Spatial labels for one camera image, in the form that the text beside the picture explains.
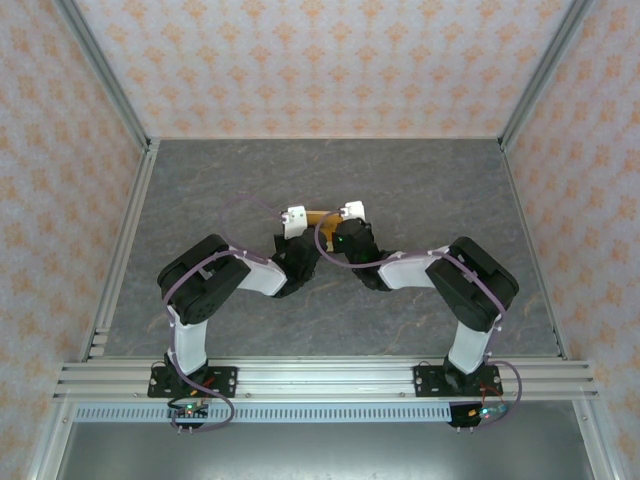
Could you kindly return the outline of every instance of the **wall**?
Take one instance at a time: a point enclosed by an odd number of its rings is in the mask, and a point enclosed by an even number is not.
[[[139,158],[51,0],[0,4],[0,464],[25,478]]]
[[[147,133],[496,138],[570,0],[80,0]]]
[[[571,353],[640,472],[640,4],[598,1],[509,151]]]

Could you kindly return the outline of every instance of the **cable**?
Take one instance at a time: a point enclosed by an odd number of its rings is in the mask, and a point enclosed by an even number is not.
[[[224,395],[222,395],[219,392],[215,392],[209,388],[204,387],[203,385],[198,385],[196,382],[194,382],[193,380],[191,380],[183,371],[182,368],[180,368],[180,364],[178,363],[178,354],[176,353],[176,338],[175,338],[175,329],[176,329],[176,320],[173,317],[173,315],[171,314],[171,311],[169,310],[169,302],[171,301],[171,297],[173,296],[173,294],[182,286],[184,285],[184,283],[189,280],[189,278],[191,278],[193,275],[195,275],[201,268],[203,268],[205,265],[208,265],[209,263],[222,258],[222,257],[226,257],[229,255],[234,255],[234,256],[240,256],[240,257],[247,257],[247,252],[238,252],[235,250],[225,250],[222,252],[217,252],[214,253],[213,255],[205,258],[204,260],[202,260],[200,263],[198,263],[196,266],[194,266],[193,268],[191,268],[187,273],[185,273],[182,277],[180,277],[178,279],[178,281],[176,283],[173,284],[173,286],[169,289],[169,291],[167,292],[167,294],[164,296],[164,298],[162,299],[162,302],[167,310],[167,314],[169,315],[170,321],[169,321],[169,326],[170,326],[170,331],[171,331],[171,338],[169,340],[169,355],[171,357],[171,361],[173,363],[173,366],[176,369],[176,372],[178,372],[178,376],[182,379],[183,382],[185,382],[187,385],[193,387],[196,390],[199,390],[203,393],[206,393],[208,395],[211,395],[212,397],[215,398],[219,398],[220,400],[222,400],[223,402],[225,402],[228,406],[229,406],[229,416],[223,420],[220,423],[216,423],[214,425],[209,425],[206,427],[201,427],[198,428],[196,430],[194,430],[193,428],[189,429],[189,433],[204,433],[204,432],[210,432],[212,430],[218,430],[226,425],[228,425],[231,420],[233,420],[233,417],[235,417],[236,414],[236,409],[233,405],[233,403],[231,403],[231,400],[229,400],[227,397],[225,397]],[[180,433],[182,431],[182,427],[180,425],[178,425],[177,421],[176,421],[176,417],[181,414],[182,412],[184,412],[186,409],[182,408],[179,410],[175,410],[173,415],[171,416],[171,426],[176,429],[178,431],[178,433]]]
[[[331,215],[340,214],[340,213],[341,213],[340,210],[333,210],[331,212],[326,213],[318,221],[318,223],[316,225],[316,228],[314,230],[313,238],[314,238],[314,242],[316,244],[316,248],[318,249],[318,252],[320,252],[320,255],[322,255],[324,258],[329,260],[329,262],[331,262],[331,263],[333,263],[335,265],[338,265],[340,267],[355,269],[355,268],[379,267],[379,266],[382,266],[382,265],[386,265],[387,263],[395,262],[395,261],[399,260],[400,258],[404,258],[404,257],[407,257],[407,256],[424,255],[425,253],[427,255],[430,255],[430,256],[431,255],[435,255],[437,257],[444,258],[445,260],[451,262],[456,267],[458,267],[458,269],[460,269],[463,273],[465,273],[467,275],[467,278],[469,278],[469,280],[471,280],[473,283],[475,283],[478,286],[478,288],[480,288],[480,290],[487,296],[487,298],[489,298],[489,300],[491,300],[491,302],[496,306],[496,308],[500,312],[500,315],[494,321],[493,328],[495,328],[499,323],[504,321],[504,318],[506,317],[507,312],[506,312],[504,306],[502,305],[502,303],[500,302],[500,300],[498,300],[498,298],[493,294],[493,292],[491,292],[491,290],[489,290],[489,288],[480,279],[478,279],[477,274],[472,272],[461,261],[459,261],[457,258],[453,257],[452,255],[449,255],[448,253],[440,252],[438,250],[426,250],[426,251],[425,250],[418,250],[418,251],[415,251],[415,252],[404,253],[400,257],[389,257],[389,258],[386,258],[385,260],[379,260],[377,262],[357,263],[357,264],[341,262],[341,261],[336,260],[335,258],[331,257],[327,252],[325,252],[322,249],[322,247],[320,245],[320,229],[321,229],[322,225],[324,224],[324,222]],[[489,355],[486,352],[485,352],[484,355],[485,355],[485,359],[489,357]],[[488,427],[490,425],[493,425],[498,420],[502,420],[502,419],[506,418],[511,413],[511,411],[515,407],[517,407],[517,405],[520,403],[520,399],[522,398],[522,378],[520,377],[520,373],[518,372],[518,370],[516,369],[515,366],[513,366],[509,362],[505,362],[504,360],[496,360],[496,361],[494,361],[492,363],[487,362],[487,365],[504,365],[506,367],[509,367],[511,370],[513,370],[513,373],[515,374],[516,380],[518,382],[518,393],[517,393],[516,400],[515,400],[513,406],[511,408],[507,409],[507,411],[505,412],[504,415],[502,415],[500,418],[498,418],[497,420],[495,420],[495,421],[493,421],[493,422],[491,422],[491,423],[489,423],[487,425],[480,425],[480,426],[476,427],[476,429],[478,429],[478,428],[486,428],[486,427]]]
[[[327,252],[325,252],[322,249],[322,247],[320,246],[320,229],[322,228],[322,225],[324,224],[324,222],[331,215],[335,215],[335,214],[339,214],[339,213],[340,213],[340,210],[333,210],[331,212],[326,213],[318,221],[318,223],[316,225],[316,228],[314,230],[314,235],[313,235],[313,239],[314,239],[314,242],[316,244],[316,248],[318,249],[318,252],[320,252],[320,255],[322,255],[324,258],[329,260],[334,265],[338,265],[338,266],[344,267],[344,268],[351,268],[351,269],[354,269],[354,268],[371,268],[371,267],[379,267],[379,266],[382,266],[382,265],[386,265],[387,263],[392,263],[392,262],[398,261],[398,260],[400,260],[401,258],[404,258],[404,257],[413,257],[413,256],[425,255],[425,254],[429,255],[429,256],[435,255],[437,257],[442,257],[445,260],[448,260],[449,262],[453,263],[456,267],[458,267],[465,274],[467,274],[467,277],[473,283],[475,283],[478,286],[478,288],[480,288],[480,290],[482,290],[482,292],[489,298],[489,300],[491,300],[491,303],[493,303],[496,306],[496,308],[500,312],[500,315],[498,316],[498,318],[494,322],[494,325],[497,325],[498,322],[502,321],[504,319],[504,317],[506,316],[507,312],[504,309],[504,306],[502,305],[502,303],[500,303],[500,300],[498,300],[498,298],[491,292],[491,290],[489,290],[489,288],[481,280],[478,279],[477,274],[472,272],[469,268],[467,268],[466,265],[464,265],[462,262],[460,262],[457,258],[449,255],[448,253],[440,252],[438,250],[416,250],[416,251],[410,252],[410,253],[403,253],[402,256],[400,256],[400,257],[389,257],[389,258],[386,258],[384,260],[378,260],[377,262],[369,262],[369,263],[347,263],[347,262],[341,262],[340,260],[336,260],[331,255],[329,255]]]
[[[522,377],[520,376],[520,372],[518,372],[518,369],[513,364],[505,360],[495,360],[491,363],[487,363],[487,365],[504,365],[505,367],[509,367],[513,371],[514,375],[516,376],[516,382],[518,383],[518,393],[516,394],[516,399],[514,400],[513,405],[511,405],[511,408],[507,408],[507,411],[504,412],[504,415],[502,415],[501,417],[499,417],[498,419],[494,420],[491,423],[487,423],[484,425],[481,424],[481,425],[478,425],[477,427],[474,427],[474,431],[478,429],[489,428],[495,425],[496,423],[498,423],[500,420],[504,420],[509,415],[511,415],[511,412],[515,410],[515,408],[520,404],[520,400],[522,399]]]

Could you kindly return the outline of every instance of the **gray floor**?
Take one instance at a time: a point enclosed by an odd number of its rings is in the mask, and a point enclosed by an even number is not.
[[[589,480],[570,402],[523,403],[494,428],[445,424],[73,426],[59,480]]]
[[[533,261],[498,145],[491,140],[217,140],[160,144],[106,355],[161,355],[167,318],[158,272],[210,233],[238,194],[283,209],[362,200],[378,245],[410,251],[476,240],[520,283],[498,355],[557,355]],[[277,220],[251,204],[227,230],[271,255]],[[322,261],[284,299],[236,291],[209,322],[209,355],[444,355],[456,321],[435,291],[367,290]]]

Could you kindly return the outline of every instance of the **aluminum rail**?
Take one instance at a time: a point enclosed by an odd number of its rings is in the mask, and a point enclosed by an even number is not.
[[[62,368],[54,401],[162,402],[147,398],[150,366],[159,359],[97,359],[68,363]],[[588,362],[560,358],[505,358],[520,372],[523,401],[598,398]],[[415,402],[413,357],[225,357],[210,365],[239,368],[234,402]],[[505,399],[515,398],[517,382],[501,367]],[[463,397],[433,397],[433,402]],[[479,399],[464,397],[465,400]]]

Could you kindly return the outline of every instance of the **black mounting plate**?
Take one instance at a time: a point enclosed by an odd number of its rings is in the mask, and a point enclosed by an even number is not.
[[[209,365],[203,377],[205,382],[210,381],[208,388],[214,392],[219,392],[227,398],[236,396],[236,386],[238,384],[237,367],[216,367]],[[151,378],[149,379],[149,398],[203,398],[207,394],[196,391],[185,386],[180,378],[176,378],[175,371],[171,371],[166,365],[158,364],[151,368]]]
[[[480,384],[495,388],[500,395],[503,394],[500,370],[493,365],[483,365],[474,378],[474,381],[456,390],[447,383],[444,378],[442,365],[417,365],[413,367],[413,386],[416,397],[482,397]],[[491,390],[486,391],[487,397],[497,397]]]

